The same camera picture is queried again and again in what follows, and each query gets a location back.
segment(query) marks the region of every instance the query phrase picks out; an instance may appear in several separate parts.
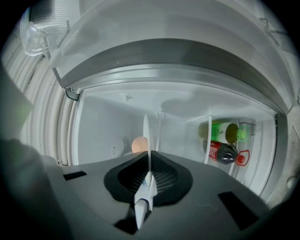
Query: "metal bracket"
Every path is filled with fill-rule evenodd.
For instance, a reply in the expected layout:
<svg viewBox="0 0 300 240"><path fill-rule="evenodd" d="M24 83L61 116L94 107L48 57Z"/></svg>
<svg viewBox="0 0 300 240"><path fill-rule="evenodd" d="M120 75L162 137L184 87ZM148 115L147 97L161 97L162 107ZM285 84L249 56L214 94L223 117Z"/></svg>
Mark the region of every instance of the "metal bracket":
<svg viewBox="0 0 300 240"><path fill-rule="evenodd" d="M74 101L78 101L80 94L77 94L74 92L73 88L67 88L66 91L66 96Z"/></svg>

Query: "bottle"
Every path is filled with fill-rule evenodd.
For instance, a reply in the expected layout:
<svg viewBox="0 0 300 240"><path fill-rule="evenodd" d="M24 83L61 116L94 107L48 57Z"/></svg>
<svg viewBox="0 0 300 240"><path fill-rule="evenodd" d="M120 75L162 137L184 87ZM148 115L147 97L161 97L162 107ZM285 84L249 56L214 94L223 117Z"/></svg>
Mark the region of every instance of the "bottle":
<svg viewBox="0 0 300 240"><path fill-rule="evenodd" d="M234 123L213 123L211 126L211 140L220 143L235 143L237 140L248 140L247 127L239 128Z"/></svg>
<svg viewBox="0 0 300 240"><path fill-rule="evenodd" d="M248 153L248 160L245 162L245 156L241 153ZM222 164L231 164L236 162L239 166L245 166L250 158L249 150L238 152L232 144L211 141L209 157Z"/></svg>

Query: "egg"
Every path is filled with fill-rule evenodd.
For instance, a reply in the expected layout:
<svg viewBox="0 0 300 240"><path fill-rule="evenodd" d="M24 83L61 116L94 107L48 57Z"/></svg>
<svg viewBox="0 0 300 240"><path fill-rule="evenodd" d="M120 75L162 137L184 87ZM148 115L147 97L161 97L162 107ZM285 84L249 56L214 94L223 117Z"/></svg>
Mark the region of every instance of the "egg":
<svg viewBox="0 0 300 240"><path fill-rule="evenodd" d="M148 139L146 137L137 137L133 140L131 145L133 153L148 151Z"/></svg>

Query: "gray surface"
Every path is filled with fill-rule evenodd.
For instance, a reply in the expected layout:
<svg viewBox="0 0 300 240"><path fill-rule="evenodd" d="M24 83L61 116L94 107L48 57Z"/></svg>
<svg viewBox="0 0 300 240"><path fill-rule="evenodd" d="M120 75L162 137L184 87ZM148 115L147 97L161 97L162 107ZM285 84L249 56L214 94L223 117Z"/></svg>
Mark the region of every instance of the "gray surface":
<svg viewBox="0 0 300 240"><path fill-rule="evenodd" d="M268 181L260 196L264 201L269 200L281 177L281 173L287 157L287 143L287 118L284 115L277 114L277 136L273 166Z"/></svg>
<svg viewBox="0 0 300 240"><path fill-rule="evenodd" d="M72 69L60 84L62 87L73 87L77 81L109 69L151 63L193 65L225 73L271 99L279 108L276 112L288 112L276 89L250 64L212 45L183 39L148 39L108 49Z"/></svg>
<svg viewBox="0 0 300 240"><path fill-rule="evenodd" d="M63 208L68 208L65 213L68 215L68 219L72 219L70 225L71 229L76 231L74 235L79 234L78 231L87 231L87 229L74 230L72 228L72 226L80 224L80 221L84 221L80 228L91 224L90 230L93 234L98 234L105 228L105 232L99 235L99 239L101 237L103 239L124 239L123 235L135 239L230 238L239 232L239 229L218 197L219 193L225 191L232 191L257 216L268 212L268 208L257 196L221 170L178 156L165 153L162 155L189 169L194 183L187 195L177 204L154 208L143 228L132 236L122 234L120 230L110 224L117 218L123 217L125 213L123 210L127 207L126 204L114 201L101 182L108 169L129 160L132 156L61 169L56 167L56 175L53 173L50 175L53 187L56 188L55 193L59 196L59 202L66 201L66 195L70 197L71 193L74 194L71 200L67 200L67 204L62 204ZM84 170L88 175L59 183L58 179L62 177L61 170L63 173ZM83 236L84 234L80 233L78 239Z"/></svg>

